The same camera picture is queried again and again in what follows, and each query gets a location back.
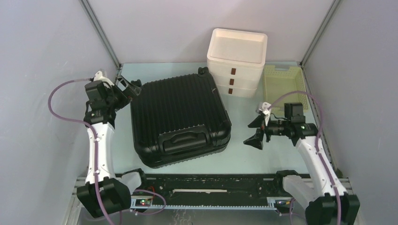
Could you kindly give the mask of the black ribbed hard-shell suitcase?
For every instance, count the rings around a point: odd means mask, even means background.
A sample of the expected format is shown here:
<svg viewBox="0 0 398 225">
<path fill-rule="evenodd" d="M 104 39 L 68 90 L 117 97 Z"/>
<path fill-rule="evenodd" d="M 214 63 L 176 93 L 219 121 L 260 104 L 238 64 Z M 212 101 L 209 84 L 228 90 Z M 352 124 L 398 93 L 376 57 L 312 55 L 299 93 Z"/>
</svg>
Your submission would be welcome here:
<svg viewBox="0 0 398 225">
<path fill-rule="evenodd" d="M 145 83 L 130 105 L 134 150 L 159 168 L 226 149 L 232 123 L 207 67 Z"/>
</svg>

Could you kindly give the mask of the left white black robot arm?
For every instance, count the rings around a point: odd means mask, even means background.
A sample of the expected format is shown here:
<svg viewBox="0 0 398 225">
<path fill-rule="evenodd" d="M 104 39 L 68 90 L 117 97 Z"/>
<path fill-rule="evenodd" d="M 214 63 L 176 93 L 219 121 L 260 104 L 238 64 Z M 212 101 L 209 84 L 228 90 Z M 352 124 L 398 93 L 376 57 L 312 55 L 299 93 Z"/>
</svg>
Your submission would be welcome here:
<svg viewBox="0 0 398 225">
<path fill-rule="evenodd" d="M 77 188 L 77 197 L 93 218 L 116 213 L 131 207 L 131 195 L 143 195 L 148 182 L 142 170 L 125 172 L 117 177 L 114 171 L 111 142 L 115 133 L 116 112 L 141 92 L 140 80 L 117 78 L 121 90 L 106 78 L 94 78 L 85 85 L 88 96 L 84 122 L 89 136 L 89 168 L 85 184 Z"/>
</svg>

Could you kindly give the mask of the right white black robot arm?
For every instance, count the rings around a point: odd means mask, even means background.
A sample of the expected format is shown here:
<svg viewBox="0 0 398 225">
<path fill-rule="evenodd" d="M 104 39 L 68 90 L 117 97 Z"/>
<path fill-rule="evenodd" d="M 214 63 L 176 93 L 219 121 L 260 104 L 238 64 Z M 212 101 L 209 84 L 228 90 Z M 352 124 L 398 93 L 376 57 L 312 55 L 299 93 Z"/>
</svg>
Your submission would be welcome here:
<svg viewBox="0 0 398 225">
<path fill-rule="evenodd" d="M 271 120 L 271 105 L 260 103 L 257 118 L 249 128 L 256 133 L 244 141 L 245 145 L 263 149 L 263 143 L 271 136 L 286 136 L 303 158 L 313 187 L 309 187 L 294 171 L 285 171 L 282 178 L 275 180 L 273 190 L 279 196 L 290 194 L 305 209 L 309 225 L 353 225 L 360 202 L 356 195 L 350 195 L 343 186 L 332 165 L 327 161 L 322 142 L 317 138 L 318 128 L 306 123 L 301 103 L 286 103 L 282 120 Z"/>
</svg>

